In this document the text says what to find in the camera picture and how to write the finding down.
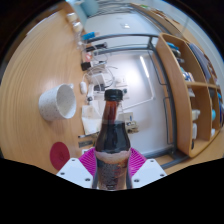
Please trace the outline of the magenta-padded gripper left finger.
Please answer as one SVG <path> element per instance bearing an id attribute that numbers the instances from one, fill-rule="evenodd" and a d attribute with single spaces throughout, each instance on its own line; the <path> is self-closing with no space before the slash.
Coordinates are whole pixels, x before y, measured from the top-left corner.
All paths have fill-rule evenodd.
<path id="1" fill-rule="evenodd" d="M 95 149 L 90 148 L 80 158 L 70 158 L 59 170 L 57 176 L 78 186 L 97 188 L 97 163 Z"/>

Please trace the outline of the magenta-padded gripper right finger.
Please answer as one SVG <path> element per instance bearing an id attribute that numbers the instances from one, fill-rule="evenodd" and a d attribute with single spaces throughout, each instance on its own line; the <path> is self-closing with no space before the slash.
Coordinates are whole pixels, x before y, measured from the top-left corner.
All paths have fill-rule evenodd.
<path id="1" fill-rule="evenodd" d="M 141 188 L 166 176 L 155 159 L 146 159 L 139 151 L 130 149 L 126 186 Z"/>

